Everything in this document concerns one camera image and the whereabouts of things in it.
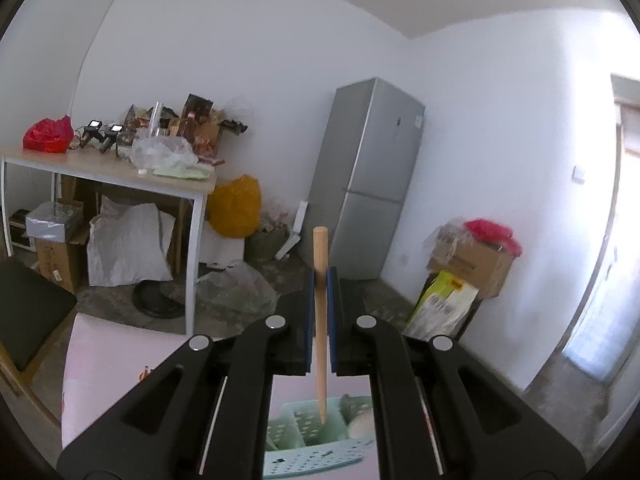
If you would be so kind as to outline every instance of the wooden chair frame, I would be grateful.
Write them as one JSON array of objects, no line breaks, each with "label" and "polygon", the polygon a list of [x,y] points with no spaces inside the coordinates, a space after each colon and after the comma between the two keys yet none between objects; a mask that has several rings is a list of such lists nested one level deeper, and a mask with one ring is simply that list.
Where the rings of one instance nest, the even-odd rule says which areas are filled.
[{"label": "wooden chair frame", "polygon": [[7,382],[14,395],[20,396],[21,394],[24,394],[24,396],[31,401],[34,407],[36,407],[36,409],[57,428],[60,427],[60,421],[33,392],[31,389],[31,380],[42,364],[44,358],[51,352],[53,345],[55,345],[56,341],[60,338],[63,330],[74,320],[76,313],[76,309],[73,308],[71,312],[66,315],[65,319],[63,319],[49,335],[47,340],[38,350],[38,353],[29,362],[29,365],[23,372],[15,367],[9,352],[7,352],[2,342],[0,342],[0,376],[2,376],[2,378]]}]

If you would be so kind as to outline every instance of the white table leg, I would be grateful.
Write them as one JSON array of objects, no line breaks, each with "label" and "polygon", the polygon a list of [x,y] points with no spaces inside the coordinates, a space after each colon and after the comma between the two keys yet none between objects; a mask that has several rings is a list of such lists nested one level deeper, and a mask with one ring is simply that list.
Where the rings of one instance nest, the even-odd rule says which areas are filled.
[{"label": "white table leg", "polygon": [[58,187],[56,186],[57,173],[51,173],[51,201],[55,202],[58,196]]},{"label": "white table leg", "polygon": [[191,230],[189,231],[189,250],[187,252],[187,280],[184,295],[184,324],[187,336],[192,336],[195,329],[196,288],[198,277],[198,261],[200,259],[200,234],[204,222],[204,211],[207,197],[202,196],[193,201]]},{"label": "white table leg", "polygon": [[14,247],[11,245],[11,233],[9,232],[9,212],[6,210],[6,160],[0,157],[0,200],[2,206],[2,227],[4,228],[4,243],[6,253],[14,255]]}]

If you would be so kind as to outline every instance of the mint green basket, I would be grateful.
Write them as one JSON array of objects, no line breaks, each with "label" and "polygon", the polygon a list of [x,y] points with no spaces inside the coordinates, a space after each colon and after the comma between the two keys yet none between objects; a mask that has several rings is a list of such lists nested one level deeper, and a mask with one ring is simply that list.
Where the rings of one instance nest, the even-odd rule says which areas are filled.
[{"label": "mint green basket", "polygon": [[262,477],[302,476],[359,462],[376,437],[348,438],[347,426],[371,408],[369,396],[327,399],[321,424],[316,400],[283,404],[280,416],[268,423]]}]

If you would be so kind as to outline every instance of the red plastic bag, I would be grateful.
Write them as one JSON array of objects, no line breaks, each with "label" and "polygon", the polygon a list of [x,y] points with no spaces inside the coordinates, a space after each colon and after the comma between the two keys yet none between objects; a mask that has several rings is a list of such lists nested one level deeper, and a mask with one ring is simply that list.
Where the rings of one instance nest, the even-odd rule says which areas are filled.
[{"label": "red plastic bag", "polygon": [[516,258],[522,255],[522,246],[513,237],[513,229],[510,227],[484,218],[465,222],[464,226],[478,240],[490,244],[500,244]]},{"label": "red plastic bag", "polygon": [[27,130],[22,138],[25,150],[37,152],[65,153],[74,138],[71,118],[65,115],[62,119],[43,119]]}]

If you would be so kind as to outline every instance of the wooden rod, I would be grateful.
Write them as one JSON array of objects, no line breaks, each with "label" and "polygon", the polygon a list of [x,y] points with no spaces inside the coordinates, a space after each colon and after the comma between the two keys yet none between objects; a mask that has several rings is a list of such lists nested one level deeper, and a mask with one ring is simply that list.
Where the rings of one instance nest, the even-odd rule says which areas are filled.
[{"label": "wooden rod", "polygon": [[328,260],[328,231],[326,227],[314,228],[314,270],[316,286],[316,390],[320,422],[326,421],[326,269]]}]

